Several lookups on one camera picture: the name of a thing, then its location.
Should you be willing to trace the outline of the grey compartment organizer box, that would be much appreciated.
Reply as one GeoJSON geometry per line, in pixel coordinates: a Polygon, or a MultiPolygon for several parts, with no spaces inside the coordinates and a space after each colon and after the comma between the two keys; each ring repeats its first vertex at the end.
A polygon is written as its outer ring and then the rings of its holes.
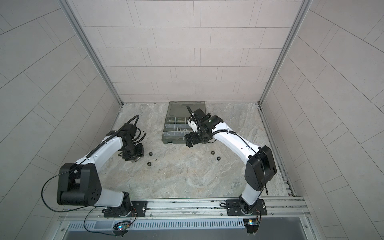
{"type": "Polygon", "coordinates": [[[191,116],[187,106],[192,111],[202,109],[206,111],[205,102],[169,102],[162,135],[164,144],[184,144],[185,135],[192,131],[188,125],[191,116]]]}

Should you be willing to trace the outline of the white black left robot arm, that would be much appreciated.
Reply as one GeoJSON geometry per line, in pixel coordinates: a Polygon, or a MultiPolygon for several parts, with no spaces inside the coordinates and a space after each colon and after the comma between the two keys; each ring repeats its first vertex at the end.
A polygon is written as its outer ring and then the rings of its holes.
{"type": "Polygon", "coordinates": [[[140,142],[141,130],[126,123],[106,137],[86,156],[60,168],[57,203],[69,206],[107,207],[117,215],[125,216],[132,210],[129,193],[103,189],[98,171],[113,154],[118,152],[125,161],[134,161],[144,155],[140,142]]]}

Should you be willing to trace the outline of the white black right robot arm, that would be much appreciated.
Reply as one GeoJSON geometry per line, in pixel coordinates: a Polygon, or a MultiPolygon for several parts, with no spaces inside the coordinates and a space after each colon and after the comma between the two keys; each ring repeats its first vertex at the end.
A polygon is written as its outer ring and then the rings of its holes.
{"type": "Polygon", "coordinates": [[[187,106],[191,116],[188,125],[192,131],[185,135],[186,146],[191,148],[197,144],[208,144],[214,139],[232,150],[246,165],[246,187],[239,197],[239,208],[246,215],[255,213],[262,191],[277,173],[272,150],[268,146],[259,147],[233,131],[220,117],[203,110],[187,106]]]}

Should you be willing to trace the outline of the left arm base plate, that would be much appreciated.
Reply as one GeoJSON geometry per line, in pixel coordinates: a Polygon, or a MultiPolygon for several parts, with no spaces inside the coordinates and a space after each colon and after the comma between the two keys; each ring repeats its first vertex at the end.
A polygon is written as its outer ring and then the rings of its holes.
{"type": "Polygon", "coordinates": [[[102,210],[104,218],[141,218],[147,210],[147,201],[131,201],[127,206],[107,207],[102,210]]]}

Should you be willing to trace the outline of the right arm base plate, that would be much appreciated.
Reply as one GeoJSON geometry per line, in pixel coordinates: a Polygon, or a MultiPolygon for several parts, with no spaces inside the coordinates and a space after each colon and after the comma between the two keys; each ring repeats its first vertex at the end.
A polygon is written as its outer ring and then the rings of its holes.
{"type": "Polygon", "coordinates": [[[220,203],[227,210],[228,216],[266,216],[268,214],[263,199],[258,199],[253,205],[248,205],[244,200],[226,200],[220,203]]]}

